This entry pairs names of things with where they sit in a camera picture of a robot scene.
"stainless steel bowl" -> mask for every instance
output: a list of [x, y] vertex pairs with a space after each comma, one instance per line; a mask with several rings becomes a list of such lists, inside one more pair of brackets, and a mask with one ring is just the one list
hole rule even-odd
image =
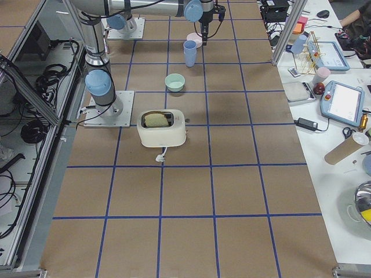
[[354, 200], [359, 216], [371, 227], [371, 222], [364, 219], [361, 214], [361, 212], [371, 209], [371, 181], [366, 181], [357, 188]]

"white table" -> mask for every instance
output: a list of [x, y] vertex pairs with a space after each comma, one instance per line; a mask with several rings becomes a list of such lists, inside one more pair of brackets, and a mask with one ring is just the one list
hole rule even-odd
[[[308, 0], [305, 7], [305, 10], [311, 11], [309, 18], [315, 17], [318, 11], [324, 9], [330, 11], [328, 22], [319, 21], [315, 25], [340, 26], [327, 1]], [[314, 25], [314, 22], [316, 21], [310, 20], [307, 25]], [[336, 41], [335, 29], [323, 27], [311, 28], [311, 30], [314, 30], [316, 36], [322, 41]], [[371, 84], [371, 70], [363, 69], [356, 56], [348, 59], [348, 62], [351, 66], [349, 71], [332, 72], [324, 83], [327, 84], [334, 80], [354, 87], [361, 86], [365, 91], [363, 107], [371, 110], [371, 94], [366, 87]], [[292, 77], [287, 71], [292, 66], [294, 66], [293, 55], [284, 53], [278, 63], [282, 83], [312, 80], [313, 75]], [[325, 129], [328, 120], [321, 116], [319, 103], [320, 99], [317, 99], [312, 103], [291, 106], [293, 119], [301, 117], [312, 120], [318, 122], [319, 129]], [[354, 193], [358, 185], [371, 180], [362, 168], [362, 160], [365, 156], [361, 155], [362, 152], [371, 151], [371, 143], [334, 166], [327, 164], [323, 159], [329, 151], [344, 140], [342, 129], [346, 126], [331, 120], [328, 131], [324, 133], [308, 131], [301, 127], [296, 129], [337, 262], [339, 264], [371, 265], [371, 227], [364, 222], [355, 222], [347, 213], [348, 206], [354, 203]], [[369, 128], [371, 128], [371, 119], [368, 121], [366, 130]]]

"bread slice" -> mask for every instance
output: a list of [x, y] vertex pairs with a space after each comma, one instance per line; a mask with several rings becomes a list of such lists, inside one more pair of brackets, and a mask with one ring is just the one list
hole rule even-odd
[[169, 126], [166, 116], [159, 111], [152, 111], [144, 115], [144, 124], [147, 127]]

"electronic device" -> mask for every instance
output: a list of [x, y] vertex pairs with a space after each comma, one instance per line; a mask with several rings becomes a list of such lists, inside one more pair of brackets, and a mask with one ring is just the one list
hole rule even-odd
[[299, 73], [298, 70], [294, 67], [288, 68], [288, 71], [291, 73], [293, 77], [298, 77], [301, 75], [301, 73]]
[[290, 106], [315, 101], [315, 95], [306, 82], [293, 82], [282, 84]]
[[286, 21], [290, 6], [287, 0], [262, 0], [261, 4], [261, 17], [266, 23]]
[[364, 96], [361, 88], [331, 81], [326, 85], [321, 99], [321, 113], [327, 118], [359, 126]]
[[326, 67], [331, 71], [348, 71], [350, 69], [347, 60], [335, 42], [318, 42], [318, 49], [316, 43], [308, 41], [307, 47], [316, 67]]
[[318, 130], [318, 123], [313, 122], [311, 120], [298, 118], [298, 120], [294, 120], [294, 123], [295, 123], [296, 126], [300, 126], [304, 129], [308, 129], [308, 130], [311, 130], [311, 131]]
[[316, 14], [320, 19], [327, 19], [330, 15], [330, 11], [328, 10], [322, 10]]
[[353, 50], [352, 39], [347, 33], [345, 33], [344, 31], [337, 32], [335, 33], [335, 38], [339, 43], [341, 49], [343, 49], [344, 51]]
[[[146, 126], [144, 117], [148, 114], [163, 114], [168, 126]], [[162, 109], [142, 112], [137, 119], [137, 129], [143, 146], [148, 148], [176, 147], [186, 140], [186, 120], [181, 111]]]

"tablet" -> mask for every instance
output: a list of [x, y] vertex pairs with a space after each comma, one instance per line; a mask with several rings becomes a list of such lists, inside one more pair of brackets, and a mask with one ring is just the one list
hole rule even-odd
[[307, 42], [308, 51], [317, 68], [326, 67], [331, 71], [347, 71], [350, 66], [335, 42], [318, 42], [320, 57], [315, 57], [318, 47], [313, 41]]
[[336, 81], [331, 81], [325, 88], [321, 99], [323, 116], [338, 120], [351, 126], [359, 126], [362, 117], [364, 92]]

